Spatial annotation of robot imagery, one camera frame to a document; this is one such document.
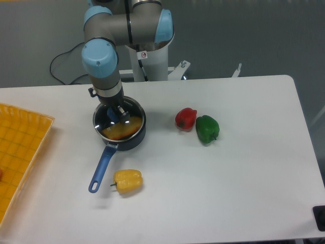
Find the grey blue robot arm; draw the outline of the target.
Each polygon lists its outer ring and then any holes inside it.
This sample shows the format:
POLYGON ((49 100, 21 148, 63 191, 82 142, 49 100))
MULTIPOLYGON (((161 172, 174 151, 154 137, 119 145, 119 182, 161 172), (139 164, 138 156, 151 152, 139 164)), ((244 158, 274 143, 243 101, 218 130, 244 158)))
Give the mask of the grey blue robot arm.
POLYGON ((82 63, 93 88, 90 94, 111 107, 125 122, 129 112, 118 69, 118 46, 131 48, 135 81, 168 78, 168 45, 174 37, 171 11, 161 1, 125 1, 121 12, 110 10, 111 1, 90 1, 84 15, 85 44, 82 63))

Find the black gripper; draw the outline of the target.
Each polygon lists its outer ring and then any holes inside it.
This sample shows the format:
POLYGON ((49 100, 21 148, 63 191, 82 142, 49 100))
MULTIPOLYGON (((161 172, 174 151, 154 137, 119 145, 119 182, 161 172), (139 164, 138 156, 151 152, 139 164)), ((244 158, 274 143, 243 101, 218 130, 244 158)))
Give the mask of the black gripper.
POLYGON ((121 107, 124 97, 123 88, 121 88, 119 92, 113 96, 101 96, 93 87, 89 88, 88 92, 92 98, 97 97, 102 104, 108 107, 116 107, 117 116, 122 124, 129 123, 130 114, 121 107))

